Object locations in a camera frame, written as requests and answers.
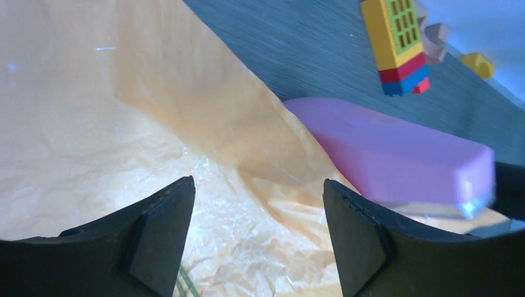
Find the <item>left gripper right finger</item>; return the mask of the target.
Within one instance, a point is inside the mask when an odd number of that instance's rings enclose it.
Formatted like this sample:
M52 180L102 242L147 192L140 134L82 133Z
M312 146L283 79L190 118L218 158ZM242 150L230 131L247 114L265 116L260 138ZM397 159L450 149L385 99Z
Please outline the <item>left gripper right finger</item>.
M344 296L524 295L524 231L448 232L330 179L323 201Z

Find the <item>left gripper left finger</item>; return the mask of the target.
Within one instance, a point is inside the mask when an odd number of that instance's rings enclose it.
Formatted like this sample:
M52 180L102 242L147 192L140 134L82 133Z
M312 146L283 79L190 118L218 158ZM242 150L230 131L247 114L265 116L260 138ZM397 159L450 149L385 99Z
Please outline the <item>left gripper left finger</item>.
M171 296L195 193L186 176L57 237L1 241L1 295Z

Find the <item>orange yellow wrapping paper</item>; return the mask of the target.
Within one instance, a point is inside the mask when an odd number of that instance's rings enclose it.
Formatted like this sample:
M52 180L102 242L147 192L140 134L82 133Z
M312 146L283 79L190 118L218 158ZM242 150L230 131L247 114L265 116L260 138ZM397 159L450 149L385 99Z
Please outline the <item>orange yellow wrapping paper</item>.
M56 236L182 176L202 296L340 296L325 179L278 97L182 1L1 2L1 238Z

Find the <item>orange flower bouquet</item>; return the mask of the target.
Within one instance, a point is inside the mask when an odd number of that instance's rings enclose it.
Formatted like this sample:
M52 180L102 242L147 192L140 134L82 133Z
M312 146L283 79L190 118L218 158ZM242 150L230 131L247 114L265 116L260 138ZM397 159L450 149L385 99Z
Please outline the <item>orange flower bouquet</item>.
M179 274L176 280L175 288L176 289L175 289L173 296L178 296L178 297L200 297L201 296L182 265L179 268Z

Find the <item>pink metronome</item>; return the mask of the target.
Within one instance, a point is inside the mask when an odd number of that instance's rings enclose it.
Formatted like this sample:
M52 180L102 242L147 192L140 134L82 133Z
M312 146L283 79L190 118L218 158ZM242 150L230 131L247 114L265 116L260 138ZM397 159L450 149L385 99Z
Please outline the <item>pink metronome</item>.
M335 98L284 106L373 202L406 215L474 218L495 200L494 153L486 145Z

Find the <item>red blue toy blocks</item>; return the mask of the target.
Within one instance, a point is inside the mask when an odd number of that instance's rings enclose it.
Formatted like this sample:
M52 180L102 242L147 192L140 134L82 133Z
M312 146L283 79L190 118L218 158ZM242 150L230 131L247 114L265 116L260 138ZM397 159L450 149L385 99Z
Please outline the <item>red blue toy blocks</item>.
M378 72L383 93L387 96L423 94L430 88L425 53L414 56L398 68Z

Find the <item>small yellow toy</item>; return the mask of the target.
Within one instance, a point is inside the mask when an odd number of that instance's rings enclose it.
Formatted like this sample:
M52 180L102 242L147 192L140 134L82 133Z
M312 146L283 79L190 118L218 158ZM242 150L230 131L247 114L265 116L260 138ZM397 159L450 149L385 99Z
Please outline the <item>small yellow toy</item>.
M465 54L461 62L482 79L492 79L495 66L480 53Z

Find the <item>wooden toy pieces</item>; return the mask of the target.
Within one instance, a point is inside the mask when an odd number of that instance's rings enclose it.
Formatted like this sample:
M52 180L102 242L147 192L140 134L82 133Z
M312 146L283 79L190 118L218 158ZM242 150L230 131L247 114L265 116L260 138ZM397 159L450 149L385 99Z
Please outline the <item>wooden toy pieces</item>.
M415 8L426 62L427 64L441 63L447 54L445 44L448 39L449 29L443 23L429 25L426 9L418 2L415 3Z

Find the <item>yellow toy block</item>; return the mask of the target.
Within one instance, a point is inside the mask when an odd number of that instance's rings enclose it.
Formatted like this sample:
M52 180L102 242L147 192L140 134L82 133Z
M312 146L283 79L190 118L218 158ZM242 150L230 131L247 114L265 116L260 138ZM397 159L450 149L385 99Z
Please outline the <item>yellow toy block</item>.
M423 53L413 0L365 0L359 6L379 71Z

